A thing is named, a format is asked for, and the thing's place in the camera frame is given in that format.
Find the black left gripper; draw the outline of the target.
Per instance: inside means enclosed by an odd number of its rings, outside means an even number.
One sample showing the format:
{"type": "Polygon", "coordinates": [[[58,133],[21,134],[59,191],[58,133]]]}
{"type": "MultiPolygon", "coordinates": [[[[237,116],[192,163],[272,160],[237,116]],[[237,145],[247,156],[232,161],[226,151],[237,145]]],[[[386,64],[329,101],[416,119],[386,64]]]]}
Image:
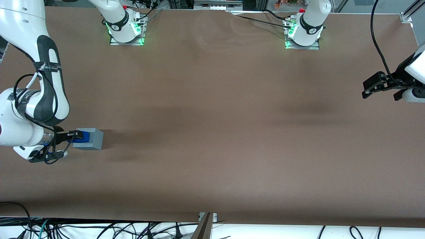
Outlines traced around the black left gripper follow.
{"type": "Polygon", "coordinates": [[[366,99],[373,93],[387,91],[390,89],[400,89],[393,95],[395,101],[405,100],[412,101],[412,88],[419,86],[419,81],[411,76],[405,68],[413,63],[419,55],[410,55],[401,62],[395,72],[390,73],[387,63],[384,63],[387,75],[378,71],[363,82],[362,98],[366,99]]]}

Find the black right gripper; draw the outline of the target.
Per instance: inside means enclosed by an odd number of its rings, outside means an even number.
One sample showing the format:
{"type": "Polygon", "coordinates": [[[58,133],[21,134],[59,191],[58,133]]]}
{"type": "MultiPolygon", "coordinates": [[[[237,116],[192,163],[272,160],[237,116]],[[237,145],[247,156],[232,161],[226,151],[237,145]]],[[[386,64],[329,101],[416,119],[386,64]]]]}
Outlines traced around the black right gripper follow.
{"type": "Polygon", "coordinates": [[[52,145],[59,145],[62,142],[79,143],[79,139],[84,139],[84,133],[80,130],[65,131],[62,127],[54,126],[56,133],[52,145]]]}

